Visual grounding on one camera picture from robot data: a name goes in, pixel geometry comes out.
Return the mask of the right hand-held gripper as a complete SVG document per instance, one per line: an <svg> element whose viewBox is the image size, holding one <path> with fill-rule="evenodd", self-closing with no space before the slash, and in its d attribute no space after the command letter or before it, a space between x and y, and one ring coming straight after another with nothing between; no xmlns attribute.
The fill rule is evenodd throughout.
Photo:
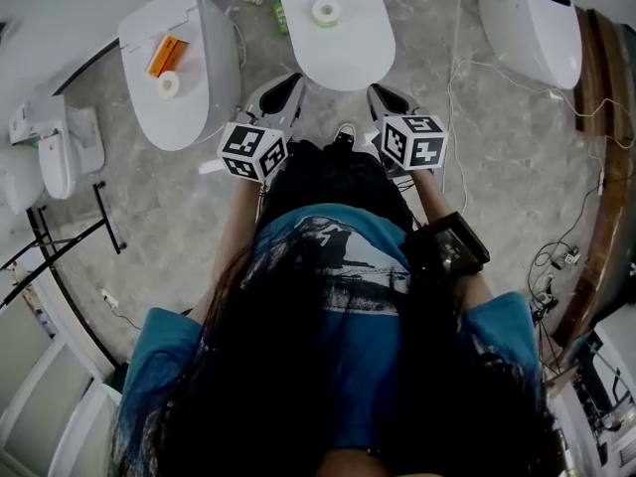
<svg viewBox="0 0 636 477"><path fill-rule="evenodd" d="M367 89L372 121L379 130L381 164L388 171L433 170L442 166L448 131L436 115L412 96L385 84Z"/></svg>

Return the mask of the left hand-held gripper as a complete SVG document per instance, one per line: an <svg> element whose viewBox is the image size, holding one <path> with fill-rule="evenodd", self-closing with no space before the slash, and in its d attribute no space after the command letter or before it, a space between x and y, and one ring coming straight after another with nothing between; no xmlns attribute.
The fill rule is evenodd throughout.
<svg viewBox="0 0 636 477"><path fill-rule="evenodd" d="M226 124L217 150L231 175L259 184L271 180L289 157L287 144L304 95L302 73L272 79L252 93L246 110Z"/></svg>

